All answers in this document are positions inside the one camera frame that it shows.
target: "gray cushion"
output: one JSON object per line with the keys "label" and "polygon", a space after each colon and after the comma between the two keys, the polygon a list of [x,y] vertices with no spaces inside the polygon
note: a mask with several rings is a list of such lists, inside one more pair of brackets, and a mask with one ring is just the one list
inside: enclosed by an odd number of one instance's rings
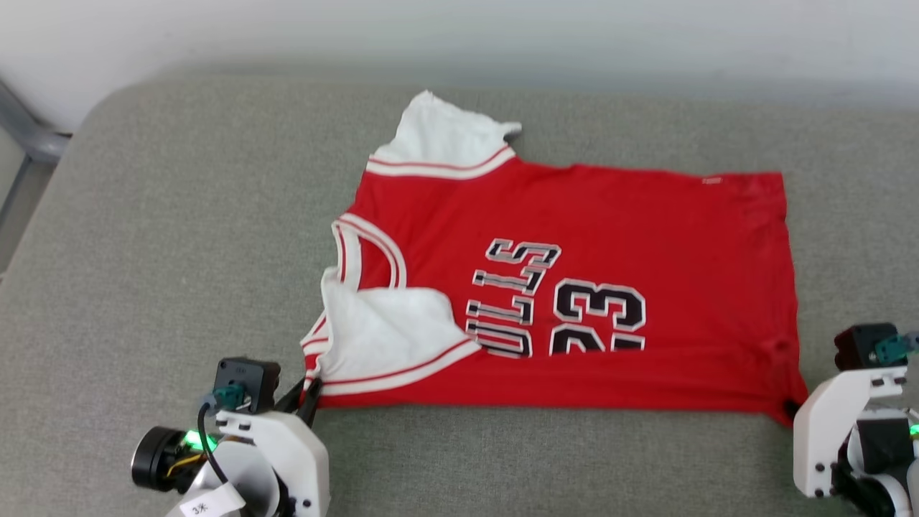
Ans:
{"label": "gray cushion", "polygon": [[[205,77],[96,108],[0,285],[0,504],[161,515],[137,441],[192,425],[216,361],[302,372],[330,222],[417,87]],[[787,174],[802,370],[856,322],[919,327],[919,117],[520,91],[437,93],[522,121],[527,160]],[[910,391],[908,401],[915,402]],[[518,408],[322,410],[332,516],[829,515],[760,415]]]}

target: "jersey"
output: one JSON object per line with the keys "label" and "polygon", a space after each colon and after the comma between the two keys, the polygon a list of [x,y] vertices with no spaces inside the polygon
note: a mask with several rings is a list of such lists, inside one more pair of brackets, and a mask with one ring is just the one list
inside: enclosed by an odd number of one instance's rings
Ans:
{"label": "jersey", "polygon": [[325,406],[763,412],[807,397],[780,173],[550,167],[430,92],[333,224]]}

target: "teal connector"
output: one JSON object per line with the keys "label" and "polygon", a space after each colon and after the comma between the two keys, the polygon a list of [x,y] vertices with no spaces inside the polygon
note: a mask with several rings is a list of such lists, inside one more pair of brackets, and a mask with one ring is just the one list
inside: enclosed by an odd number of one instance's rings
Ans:
{"label": "teal connector", "polygon": [[879,341],[874,346],[878,354],[878,362],[887,365],[906,358],[911,353],[919,351],[919,339],[914,333],[904,336],[891,336]]}
{"label": "teal connector", "polygon": [[236,409],[240,407],[245,400],[245,389],[241,385],[229,385],[214,390],[214,397],[217,399],[219,409]]}
{"label": "teal connector", "polygon": [[208,414],[213,415],[221,409],[234,409],[240,407],[245,401],[245,388],[242,385],[228,385],[217,388],[204,396],[201,404],[207,404]]}

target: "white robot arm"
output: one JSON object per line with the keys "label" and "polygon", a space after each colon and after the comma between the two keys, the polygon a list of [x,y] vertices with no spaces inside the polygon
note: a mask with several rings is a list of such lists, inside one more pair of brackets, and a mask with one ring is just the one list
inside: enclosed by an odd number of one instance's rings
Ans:
{"label": "white robot arm", "polygon": [[[155,427],[131,460],[134,484],[185,497],[166,517],[324,517],[329,454],[312,433],[322,381],[303,382],[277,403],[280,367],[246,358],[220,361],[198,428]],[[216,413],[222,439],[204,429]]]}
{"label": "white robot arm", "polygon": [[185,497],[166,517],[188,517],[190,513],[195,517],[325,516],[329,455],[302,419],[279,411],[260,415],[221,411],[217,422],[223,434],[240,439],[221,442],[214,457],[244,509],[213,510],[221,507],[216,499],[227,500],[228,496],[215,493],[222,483],[210,465],[204,464]]}
{"label": "white robot arm", "polygon": [[906,355],[919,334],[892,324],[860,325],[835,340],[843,370],[823,382],[794,420],[794,481],[804,495],[840,495],[871,517],[911,517],[919,498],[919,447],[908,411],[872,408],[902,394]]}

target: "green led light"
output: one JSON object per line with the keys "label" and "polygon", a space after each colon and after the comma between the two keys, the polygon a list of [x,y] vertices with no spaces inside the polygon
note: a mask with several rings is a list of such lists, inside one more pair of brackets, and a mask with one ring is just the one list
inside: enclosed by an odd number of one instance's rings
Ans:
{"label": "green led light", "polygon": [[[197,431],[189,431],[185,433],[185,444],[191,447],[194,451],[204,452],[204,447],[201,446],[201,436]],[[208,445],[210,445],[210,449],[213,451],[217,448],[217,441],[209,436]]]}

